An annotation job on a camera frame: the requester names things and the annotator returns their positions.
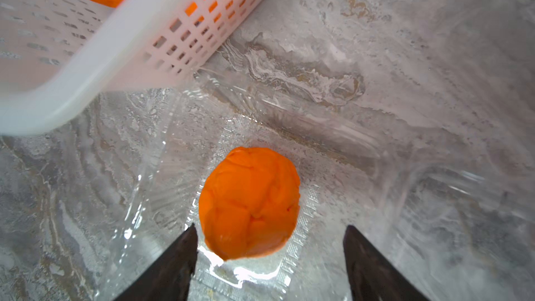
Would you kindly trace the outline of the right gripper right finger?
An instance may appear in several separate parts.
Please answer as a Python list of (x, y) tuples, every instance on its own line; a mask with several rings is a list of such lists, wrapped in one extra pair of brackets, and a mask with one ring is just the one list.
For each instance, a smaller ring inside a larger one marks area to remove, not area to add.
[(343, 247), (353, 300), (428, 300), (353, 225)]

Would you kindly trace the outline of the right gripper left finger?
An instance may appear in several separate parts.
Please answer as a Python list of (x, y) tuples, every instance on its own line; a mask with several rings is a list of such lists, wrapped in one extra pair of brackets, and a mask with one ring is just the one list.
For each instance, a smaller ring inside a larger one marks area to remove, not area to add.
[(198, 234), (191, 224), (117, 300), (186, 300), (198, 258)]

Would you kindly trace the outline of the clear clamshell container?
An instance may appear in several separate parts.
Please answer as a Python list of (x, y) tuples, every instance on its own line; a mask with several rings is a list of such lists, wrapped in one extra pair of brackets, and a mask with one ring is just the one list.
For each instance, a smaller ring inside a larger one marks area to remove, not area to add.
[(97, 300), (533, 300), (534, 184), (202, 70), (178, 89)]

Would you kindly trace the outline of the container orange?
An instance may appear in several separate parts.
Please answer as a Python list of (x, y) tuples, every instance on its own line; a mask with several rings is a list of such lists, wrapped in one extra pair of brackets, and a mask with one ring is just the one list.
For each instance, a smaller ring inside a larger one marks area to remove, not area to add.
[(297, 169), (268, 148), (233, 149), (206, 179), (199, 197), (206, 245), (224, 261), (280, 250), (299, 212)]

